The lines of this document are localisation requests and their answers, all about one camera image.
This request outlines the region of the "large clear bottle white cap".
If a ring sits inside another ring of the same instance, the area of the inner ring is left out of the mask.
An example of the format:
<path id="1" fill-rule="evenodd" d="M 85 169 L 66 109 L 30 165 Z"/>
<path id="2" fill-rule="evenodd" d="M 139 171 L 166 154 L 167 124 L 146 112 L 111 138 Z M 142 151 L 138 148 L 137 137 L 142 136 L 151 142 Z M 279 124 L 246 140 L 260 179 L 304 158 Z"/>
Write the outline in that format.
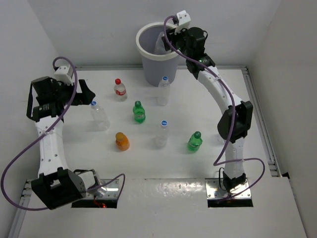
<path id="1" fill-rule="evenodd" d="M 164 42 L 162 40 L 163 36 L 164 36 L 164 33 L 160 32 L 158 35 L 157 41 L 155 43 L 155 47 L 154 47 L 154 54 L 155 55 L 165 55 L 166 54 Z"/>

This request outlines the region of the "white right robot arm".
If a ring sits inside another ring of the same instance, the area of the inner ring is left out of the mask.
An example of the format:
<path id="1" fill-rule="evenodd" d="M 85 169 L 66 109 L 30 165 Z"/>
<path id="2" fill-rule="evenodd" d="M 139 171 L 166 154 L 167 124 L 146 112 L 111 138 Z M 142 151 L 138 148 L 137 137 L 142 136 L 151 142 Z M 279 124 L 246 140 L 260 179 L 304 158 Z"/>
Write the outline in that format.
<path id="1" fill-rule="evenodd" d="M 218 104 L 222 117 L 217 124 L 220 137 L 225 141 L 220 155 L 225 156 L 223 186 L 230 192 L 244 184 L 243 147 L 251 127 L 253 105 L 236 96 L 221 78 L 214 61 L 205 52 L 207 32 L 198 27 L 164 29 L 164 47 L 185 58 L 193 76 L 205 86 Z"/>

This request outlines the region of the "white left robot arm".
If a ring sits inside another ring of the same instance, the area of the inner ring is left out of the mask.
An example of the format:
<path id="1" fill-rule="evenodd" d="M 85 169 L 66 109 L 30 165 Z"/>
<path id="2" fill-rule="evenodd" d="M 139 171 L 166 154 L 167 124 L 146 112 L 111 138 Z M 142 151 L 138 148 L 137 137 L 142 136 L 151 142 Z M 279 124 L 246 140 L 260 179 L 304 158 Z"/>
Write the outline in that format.
<path id="1" fill-rule="evenodd" d="M 40 168 L 31 182 L 32 191 L 50 210 L 86 197 L 89 188 L 99 185 L 95 170 L 71 171 L 64 155 L 63 112 L 70 99 L 73 106 L 89 105 L 95 97 L 84 79 L 80 93 L 74 84 L 45 76 L 30 84 L 26 116 L 35 122 L 40 143 Z"/>

